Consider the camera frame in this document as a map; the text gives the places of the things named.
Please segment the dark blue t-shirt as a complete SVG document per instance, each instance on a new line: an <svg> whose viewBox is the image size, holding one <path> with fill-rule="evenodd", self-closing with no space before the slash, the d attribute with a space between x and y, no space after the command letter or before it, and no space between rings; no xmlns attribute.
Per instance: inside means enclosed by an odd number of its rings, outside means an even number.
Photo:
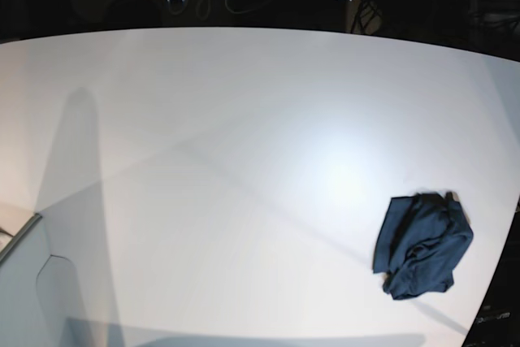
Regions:
<svg viewBox="0 0 520 347"><path fill-rule="evenodd" d="M397 301L445 293L474 233L453 192L391 199L375 244L372 271Z"/></svg>

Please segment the white storage bin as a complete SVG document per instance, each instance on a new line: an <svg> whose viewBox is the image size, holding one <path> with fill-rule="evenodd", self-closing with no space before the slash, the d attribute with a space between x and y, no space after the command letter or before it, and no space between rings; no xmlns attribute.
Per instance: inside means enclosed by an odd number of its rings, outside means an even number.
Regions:
<svg viewBox="0 0 520 347"><path fill-rule="evenodd" d="M123 346L101 201L34 215L1 256L3 346Z"/></svg>

